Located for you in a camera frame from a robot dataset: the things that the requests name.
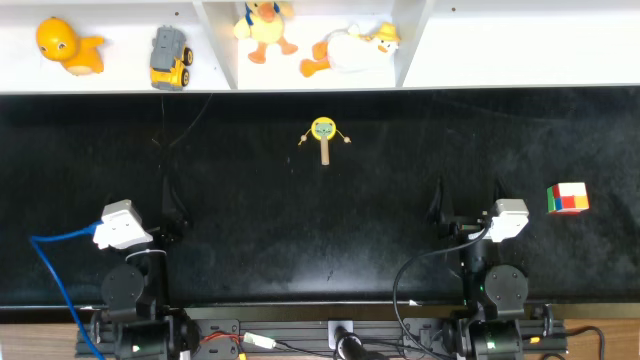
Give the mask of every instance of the wooden floor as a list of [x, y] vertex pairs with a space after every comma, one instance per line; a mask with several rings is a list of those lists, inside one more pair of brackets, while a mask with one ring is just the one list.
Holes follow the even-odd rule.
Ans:
[[[594, 325], [602, 329], [606, 338], [606, 358], [609, 360], [640, 359], [640, 320], [567, 320], [567, 329]], [[0, 325], [0, 360], [73, 359], [76, 327], [64, 325]], [[569, 340], [567, 360], [598, 360], [598, 336], [593, 332]], [[527, 356], [537, 360], [542, 356]], [[290, 357], [288, 359], [316, 359]]]

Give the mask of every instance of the colorful cube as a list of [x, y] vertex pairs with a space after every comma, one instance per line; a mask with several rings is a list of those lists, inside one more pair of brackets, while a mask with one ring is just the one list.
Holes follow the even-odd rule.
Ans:
[[560, 183], [547, 189], [550, 214], [577, 214], [589, 208], [584, 183]]

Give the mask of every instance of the blue cable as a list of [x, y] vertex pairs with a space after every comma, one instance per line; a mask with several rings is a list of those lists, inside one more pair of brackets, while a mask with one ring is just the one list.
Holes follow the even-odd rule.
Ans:
[[68, 234], [63, 234], [58, 236], [32, 236], [30, 241], [31, 241], [31, 245], [33, 245], [33, 248], [36, 249], [36, 252], [40, 256], [40, 259], [42, 259], [44, 264], [47, 265], [47, 267], [49, 268], [49, 271], [51, 272], [53, 279], [56, 281], [56, 283], [58, 283], [60, 292], [62, 292], [62, 296], [64, 297], [64, 300], [67, 302], [67, 306], [71, 311], [71, 316], [73, 316], [73, 319], [76, 321], [76, 324], [78, 324], [78, 329], [80, 329], [80, 333], [82, 334], [84, 341], [89, 346], [89, 349], [91, 349], [91, 352], [93, 352], [93, 354], [99, 360], [105, 360], [104, 356], [102, 356], [102, 354], [100, 353], [100, 350], [98, 350], [98, 348], [93, 344], [93, 342], [91, 341], [91, 338], [89, 338], [89, 334], [87, 334], [87, 331], [84, 329], [84, 325], [82, 324], [82, 321], [80, 321], [80, 317], [78, 316], [78, 313], [73, 308], [71, 297], [69, 296], [69, 293], [67, 293], [67, 290], [65, 289], [64, 284], [62, 283], [62, 280], [58, 276], [58, 273], [56, 273], [56, 271], [53, 269], [53, 265], [51, 265], [51, 262], [49, 262], [49, 259], [47, 258], [47, 256], [44, 254], [44, 252], [38, 245], [39, 242], [48, 243], [48, 242], [64, 241], [64, 240], [73, 239], [75, 237], [82, 236], [82, 235], [93, 235], [96, 232], [96, 227], [100, 224], [102, 224], [102, 221], [95, 222], [82, 230], [78, 230], [78, 231], [74, 231]]

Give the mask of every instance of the toy truck wheel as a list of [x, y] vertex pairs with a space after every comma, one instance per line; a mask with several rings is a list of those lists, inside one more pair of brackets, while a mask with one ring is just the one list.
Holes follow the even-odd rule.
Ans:
[[193, 64], [193, 51], [189, 48], [184, 48], [184, 64], [187, 66]]
[[189, 70], [182, 70], [182, 86], [189, 85]]

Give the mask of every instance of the black tabletop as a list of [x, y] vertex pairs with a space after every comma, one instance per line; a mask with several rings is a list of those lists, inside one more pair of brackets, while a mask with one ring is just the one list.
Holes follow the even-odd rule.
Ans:
[[[63, 299], [28, 235], [99, 219], [131, 199], [160, 221], [154, 140], [177, 138], [207, 94], [0, 98], [0, 306]], [[320, 116], [349, 136], [300, 136]], [[172, 151], [194, 219], [168, 251], [176, 305], [388, 301], [400, 266], [451, 246], [426, 218], [439, 178], [456, 211], [480, 215], [499, 179], [530, 223], [500, 245], [529, 275], [530, 300], [640, 300], [640, 93], [637, 88], [214, 94]], [[591, 209], [547, 215], [546, 189], [585, 182]], [[43, 245], [77, 304], [99, 304], [124, 259], [88, 237]], [[459, 303], [462, 285], [433, 258], [400, 298]]]

